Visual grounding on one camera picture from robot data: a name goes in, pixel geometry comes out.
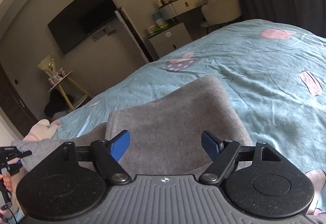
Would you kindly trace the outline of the left hand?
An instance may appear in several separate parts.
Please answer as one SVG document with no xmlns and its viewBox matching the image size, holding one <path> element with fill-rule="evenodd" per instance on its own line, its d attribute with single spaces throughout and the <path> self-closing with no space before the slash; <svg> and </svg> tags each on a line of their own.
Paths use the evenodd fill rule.
<svg viewBox="0 0 326 224">
<path fill-rule="evenodd" d="M 12 181 L 11 181 L 11 175 L 9 172 L 6 172 L 5 175 L 0 174 L 0 180 L 3 182 L 5 188 L 12 192 L 13 188 L 12 188 Z"/>
</svg>

